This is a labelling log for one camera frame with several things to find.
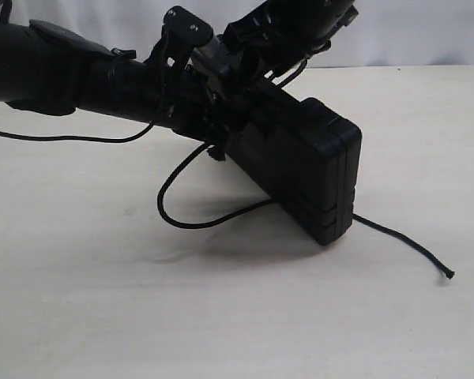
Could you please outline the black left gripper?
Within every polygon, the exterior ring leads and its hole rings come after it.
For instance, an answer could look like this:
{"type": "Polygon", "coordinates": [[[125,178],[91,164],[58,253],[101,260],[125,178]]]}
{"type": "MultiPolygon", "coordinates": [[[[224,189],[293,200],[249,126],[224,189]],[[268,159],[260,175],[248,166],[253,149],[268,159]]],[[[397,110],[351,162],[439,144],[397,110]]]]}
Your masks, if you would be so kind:
{"type": "Polygon", "coordinates": [[[252,103],[247,93],[224,97],[209,86],[217,76],[201,73],[192,65],[179,72],[162,64],[150,68],[149,74],[158,91],[149,124],[204,142],[209,156],[224,160],[231,135],[243,131],[250,121],[252,103]]]}

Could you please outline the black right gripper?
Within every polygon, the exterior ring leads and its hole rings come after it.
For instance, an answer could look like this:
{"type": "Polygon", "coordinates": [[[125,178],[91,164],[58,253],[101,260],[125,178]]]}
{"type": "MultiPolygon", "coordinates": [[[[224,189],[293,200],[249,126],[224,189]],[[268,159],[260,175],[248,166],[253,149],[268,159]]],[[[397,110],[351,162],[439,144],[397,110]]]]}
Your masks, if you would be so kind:
{"type": "Polygon", "coordinates": [[[353,0],[265,1],[225,28],[223,44],[239,57],[238,73],[279,77],[329,50],[331,39],[359,15],[353,0]]]}

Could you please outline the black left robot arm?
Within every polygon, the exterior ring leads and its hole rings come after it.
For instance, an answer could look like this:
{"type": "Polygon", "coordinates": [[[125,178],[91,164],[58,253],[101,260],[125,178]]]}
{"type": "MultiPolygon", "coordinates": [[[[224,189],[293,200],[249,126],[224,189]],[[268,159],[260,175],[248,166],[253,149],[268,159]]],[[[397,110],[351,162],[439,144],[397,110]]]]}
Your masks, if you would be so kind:
{"type": "Polygon", "coordinates": [[[62,117],[90,111],[225,145],[250,118],[246,93],[226,99],[196,69],[194,52],[213,38],[168,24],[144,61],[133,50],[107,48],[47,21],[0,20],[0,103],[18,111],[62,117]]]}

